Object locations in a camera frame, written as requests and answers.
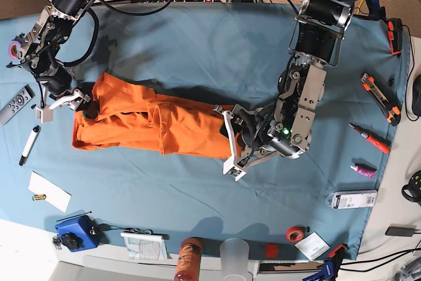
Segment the blue tablecloth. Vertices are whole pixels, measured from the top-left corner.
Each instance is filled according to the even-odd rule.
[[[106,70],[159,93],[207,103],[239,102],[250,108],[276,95],[295,23],[292,10],[283,5],[175,3],[139,18],[95,11],[99,39],[93,55],[74,69],[77,78],[95,81]],[[36,16],[0,21],[0,65],[10,61],[10,40],[31,30],[35,21]],[[72,61],[82,56],[92,26],[89,16],[83,18],[58,58]],[[204,238],[207,255],[218,255],[222,240],[243,238],[251,244],[252,259],[264,259],[265,243],[281,244],[279,259],[305,259],[285,239],[289,227],[303,225],[331,248],[348,243],[348,256],[355,258],[370,209],[334,211],[325,200],[340,190],[378,188],[382,180],[387,155],[348,123],[393,139],[395,129],[360,82],[363,72],[383,83],[394,77],[391,90],[403,100],[409,41],[405,35],[402,56],[392,56],[386,32],[383,22],[353,19],[340,62],[326,76],[310,150],[294,161],[275,158],[255,166],[238,183],[222,174],[221,160],[117,147],[73,149],[73,113],[66,108],[57,109],[54,121],[41,127],[21,167],[22,149],[37,124],[34,110],[27,106],[0,127],[0,217],[54,231],[55,220],[66,216],[44,201],[31,200],[28,182],[33,170],[72,194],[67,215],[93,211],[99,222],[168,234],[169,252],[178,252],[188,236]],[[28,83],[36,92],[33,103],[39,102],[29,73],[3,67],[0,106]],[[354,163],[377,168],[376,177],[355,173],[349,168]],[[118,231],[106,236],[109,243],[124,245]]]

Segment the white container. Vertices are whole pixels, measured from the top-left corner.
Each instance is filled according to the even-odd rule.
[[[232,238],[222,243],[219,248],[221,255],[222,281],[247,281],[250,247],[244,240]]]

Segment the orange bottle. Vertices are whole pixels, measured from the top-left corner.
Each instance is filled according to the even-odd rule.
[[[196,238],[182,242],[174,281],[199,281],[202,244]]]

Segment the orange cloth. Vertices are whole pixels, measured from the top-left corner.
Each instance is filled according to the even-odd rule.
[[[99,115],[74,117],[73,147],[94,150],[112,146],[213,158],[230,156],[228,138],[220,132],[222,115],[213,106],[157,95],[102,73],[92,90]]]

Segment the red screwdriver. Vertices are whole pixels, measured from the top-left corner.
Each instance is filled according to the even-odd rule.
[[[371,144],[376,146],[380,151],[382,151],[385,154],[390,153],[390,148],[382,141],[376,140],[373,138],[368,132],[362,131],[358,129],[354,124],[349,123],[349,126],[352,127],[354,130],[356,130],[363,138],[366,139],[366,141],[369,141]]]

